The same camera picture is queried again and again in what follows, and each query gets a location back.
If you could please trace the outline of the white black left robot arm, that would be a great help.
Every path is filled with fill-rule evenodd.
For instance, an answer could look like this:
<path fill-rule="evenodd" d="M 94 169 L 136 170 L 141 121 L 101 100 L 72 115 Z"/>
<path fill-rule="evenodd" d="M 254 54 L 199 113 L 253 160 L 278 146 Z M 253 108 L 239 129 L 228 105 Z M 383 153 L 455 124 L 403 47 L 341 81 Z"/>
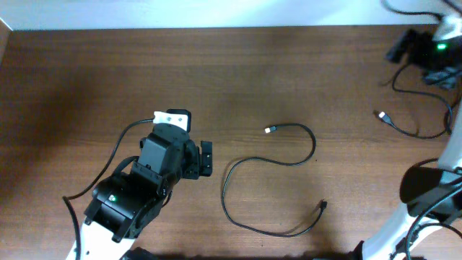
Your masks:
<path fill-rule="evenodd" d="M 182 179 L 212 174 L 212 143 L 199 146 L 188 130 L 159 123 L 141 139 L 140 154 L 122 160 L 99 182 L 76 223 L 68 259 L 126 259 L 142 230 L 168 203 Z"/>

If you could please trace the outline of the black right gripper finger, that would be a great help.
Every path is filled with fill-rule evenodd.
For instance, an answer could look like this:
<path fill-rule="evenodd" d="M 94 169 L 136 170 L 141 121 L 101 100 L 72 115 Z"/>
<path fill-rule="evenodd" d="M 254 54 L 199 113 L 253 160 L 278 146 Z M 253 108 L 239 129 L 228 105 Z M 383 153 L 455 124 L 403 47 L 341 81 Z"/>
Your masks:
<path fill-rule="evenodd" d="M 437 86 L 444 90 L 453 90 L 456 87 L 461 70 L 444 69 L 442 71 L 427 71 L 423 73 L 422 80 L 426 85 Z"/>
<path fill-rule="evenodd" d="M 401 58 L 407 52 L 409 47 L 414 43 L 417 38 L 417 31 L 409 29 L 400 36 L 394 43 L 391 49 L 385 55 L 385 59 L 391 63 L 399 64 Z"/>

